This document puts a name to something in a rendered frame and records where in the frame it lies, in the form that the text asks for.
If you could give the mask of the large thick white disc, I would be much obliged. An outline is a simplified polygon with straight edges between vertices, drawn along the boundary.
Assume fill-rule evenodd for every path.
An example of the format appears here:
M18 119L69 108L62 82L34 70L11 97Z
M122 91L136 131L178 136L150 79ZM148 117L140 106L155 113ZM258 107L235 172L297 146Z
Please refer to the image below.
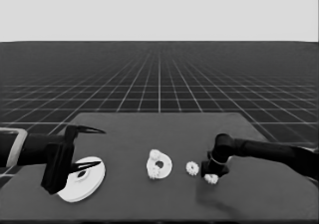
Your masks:
M100 164L75 173L70 173L66 186L58 196L66 202L76 203L90 197L102 184L107 169L104 162L96 156L87 156L75 163L99 161Z

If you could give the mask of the white round carrier with pins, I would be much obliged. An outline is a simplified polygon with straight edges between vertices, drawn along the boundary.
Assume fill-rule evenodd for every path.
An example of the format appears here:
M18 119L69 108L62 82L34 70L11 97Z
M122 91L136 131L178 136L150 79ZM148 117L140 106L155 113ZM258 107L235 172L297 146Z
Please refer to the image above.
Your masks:
M158 167L160 169L159 179L164 179L168 177L172 171L172 161L168 155L161 152L161 157L158 161L152 161L149 157L147 161L147 171L151 167Z

